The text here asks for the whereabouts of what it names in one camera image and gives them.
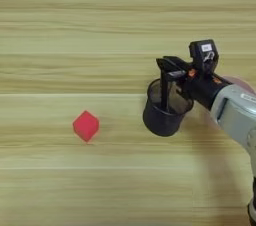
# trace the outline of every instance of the wood grain surface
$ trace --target wood grain surface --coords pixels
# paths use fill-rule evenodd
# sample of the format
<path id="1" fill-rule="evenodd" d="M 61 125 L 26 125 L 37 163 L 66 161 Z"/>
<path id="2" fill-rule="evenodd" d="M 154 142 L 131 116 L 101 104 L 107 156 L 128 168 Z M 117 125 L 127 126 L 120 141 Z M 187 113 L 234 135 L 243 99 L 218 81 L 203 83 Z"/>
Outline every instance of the wood grain surface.
<path id="1" fill-rule="evenodd" d="M 142 111 L 155 58 L 194 40 L 255 87 L 255 36 L 256 0 L 0 0 L 0 225 L 249 225 L 245 151 L 199 106 L 172 138 Z"/>

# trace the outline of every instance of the black cup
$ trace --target black cup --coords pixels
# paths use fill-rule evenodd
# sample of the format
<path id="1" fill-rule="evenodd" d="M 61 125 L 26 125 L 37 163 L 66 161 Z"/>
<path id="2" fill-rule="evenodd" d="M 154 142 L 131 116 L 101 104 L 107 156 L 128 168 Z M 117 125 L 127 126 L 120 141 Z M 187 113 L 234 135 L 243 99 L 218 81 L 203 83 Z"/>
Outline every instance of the black cup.
<path id="1" fill-rule="evenodd" d="M 148 100 L 143 113 L 146 127 L 159 136 L 172 136 L 180 127 L 185 114 L 193 108 L 193 100 L 185 100 L 177 94 L 176 85 L 168 87 L 168 105 L 162 108 L 161 81 L 154 80 L 148 87 Z"/>

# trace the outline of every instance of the table surface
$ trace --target table surface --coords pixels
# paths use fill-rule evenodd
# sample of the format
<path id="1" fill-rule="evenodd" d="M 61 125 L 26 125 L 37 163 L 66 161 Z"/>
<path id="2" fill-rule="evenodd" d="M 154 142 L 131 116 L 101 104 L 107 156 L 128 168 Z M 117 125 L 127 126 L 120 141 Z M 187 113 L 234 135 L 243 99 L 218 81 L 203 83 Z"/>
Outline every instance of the table surface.
<path id="1" fill-rule="evenodd" d="M 172 138 L 142 111 L 155 58 L 189 60 L 194 40 L 255 87 L 255 35 L 256 0 L 0 0 L 0 224 L 248 225 L 246 152 L 199 106 Z"/>

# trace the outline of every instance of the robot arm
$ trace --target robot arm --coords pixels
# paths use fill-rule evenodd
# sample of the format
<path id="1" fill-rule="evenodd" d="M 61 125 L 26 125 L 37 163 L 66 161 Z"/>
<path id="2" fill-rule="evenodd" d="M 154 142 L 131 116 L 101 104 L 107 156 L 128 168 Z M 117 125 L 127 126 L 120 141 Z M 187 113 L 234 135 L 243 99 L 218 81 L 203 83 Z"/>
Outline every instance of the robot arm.
<path id="1" fill-rule="evenodd" d="M 254 198 L 248 213 L 256 226 L 256 96 L 214 73 L 219 54 L 213 40 L 192 42 L 189 50 L 190 63 L 173 56 L 157 59 L 161 78 L 158 88 L 157 81 L 149 86 L 144 123 L 153 133 L 170 136 L 194 101 L 209 110 L 214 122 L 250 155 Z"/>

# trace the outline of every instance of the red block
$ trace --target red block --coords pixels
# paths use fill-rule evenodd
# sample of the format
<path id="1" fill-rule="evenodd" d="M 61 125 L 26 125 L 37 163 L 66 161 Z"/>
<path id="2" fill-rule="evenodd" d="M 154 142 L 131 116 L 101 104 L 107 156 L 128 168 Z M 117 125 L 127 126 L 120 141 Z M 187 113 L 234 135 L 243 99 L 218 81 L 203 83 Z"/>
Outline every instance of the red block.
<path id="1" fill-rule="evenodd" d="M 84 111 L 74 122 L 73 127 L 75 133 L 84 141 L 89 142 L 99 129 L 99 120 Z"/>

